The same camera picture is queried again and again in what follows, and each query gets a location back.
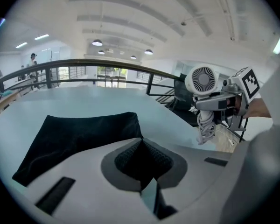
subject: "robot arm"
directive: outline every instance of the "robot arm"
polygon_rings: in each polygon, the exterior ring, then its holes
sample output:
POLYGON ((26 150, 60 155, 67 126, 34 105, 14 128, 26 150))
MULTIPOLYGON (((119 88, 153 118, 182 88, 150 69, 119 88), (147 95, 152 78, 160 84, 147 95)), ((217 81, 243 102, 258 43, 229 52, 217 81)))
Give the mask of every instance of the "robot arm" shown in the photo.
POLYGON ((247 113, 249 103, 255 98, 259 88, 252 68, 246 67, 225 80, 220 92, 214 92, 210 97, 197 100, 195 108, 200 111, 213 111, 215 124, 225 121, 230 130, 245 131, 246 129, 241 126, 243 116, 247 113), (242 97, 239 110, 234 107, 237 95, 242 97), (228 99, 231 101, 231 106, 227 106, 228 99))

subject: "white table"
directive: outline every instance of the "white table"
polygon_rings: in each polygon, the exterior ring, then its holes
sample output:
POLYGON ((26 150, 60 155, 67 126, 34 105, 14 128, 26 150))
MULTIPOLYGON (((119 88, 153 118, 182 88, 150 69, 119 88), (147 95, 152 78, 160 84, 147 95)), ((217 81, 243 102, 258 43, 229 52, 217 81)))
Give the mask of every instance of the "white table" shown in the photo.
POLYGON ((197 129, 138 89, 73 87, 29 93, 0 115, 0 177, 12 180, 47 115, 85 118, 135 112, 142 135, 156 143, 215 150, 208 141, 199 146, 197 129))

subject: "black chair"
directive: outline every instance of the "black chair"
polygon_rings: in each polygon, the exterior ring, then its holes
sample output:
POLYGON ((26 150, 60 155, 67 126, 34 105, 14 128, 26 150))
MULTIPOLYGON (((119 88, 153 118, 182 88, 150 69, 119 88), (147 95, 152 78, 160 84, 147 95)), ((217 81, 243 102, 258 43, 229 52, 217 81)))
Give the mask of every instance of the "black chair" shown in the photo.
POLYGON ((186 75, 174 80, 174 101, 168 107, 174 114, 186 121, 193 127, 198 127, 197 114, 189 111, 193 106, 193 93, 186 88, 184 79, 186 75))

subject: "white plastic casing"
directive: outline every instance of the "white plastic casing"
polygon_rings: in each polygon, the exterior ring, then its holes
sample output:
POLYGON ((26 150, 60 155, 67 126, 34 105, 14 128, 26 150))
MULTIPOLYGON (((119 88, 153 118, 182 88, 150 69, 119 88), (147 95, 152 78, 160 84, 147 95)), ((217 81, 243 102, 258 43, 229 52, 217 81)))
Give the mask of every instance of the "white plastic casing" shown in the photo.
POLYGON ((216 76, 214 70, 206 64, 202 64, 202 65, 198 65, 198 66, 194 67, 193 69, 191 69, 191 71, 189 72, 189 74, 185 78, 185 84, 186 84, 187 90, 196 94, 199 97, 209 96, 212 92, 214 92, 217 89, 217 83, 218 83, 218 79, 217 79, 217 76, 216 76), (208 91, 201 92, 201 91, 198 91, 195 88, 193 80, 192 80, 192 75, 193 75, 193 72, 195 70, 198 70, 198 69, 203 68, 203 67, 206 67, 206 68, 211 70, 211 72, 213 73, 213 76, 215 78, 215 84, 214 84, 214 87, 212 89, 210 89, 208 91))
POLYGON ((260 89, 258 79, 251 67, 239 70, 233 76, 229 77, 228 80, 229 84, 237 84, 244 91, 248 104, 255 98, 260 89))

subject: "dark velvet fabric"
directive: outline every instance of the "dark velvet fabric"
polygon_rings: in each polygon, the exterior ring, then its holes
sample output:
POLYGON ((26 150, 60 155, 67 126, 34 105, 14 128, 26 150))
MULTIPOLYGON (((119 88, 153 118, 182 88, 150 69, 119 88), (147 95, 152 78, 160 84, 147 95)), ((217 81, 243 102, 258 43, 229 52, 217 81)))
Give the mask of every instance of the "dark velvet fabric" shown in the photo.
POLYGON ((94 118, 48 115, 13 179, 28 186, 73 154, 131 138, 143 138, 136 113, 94 118))

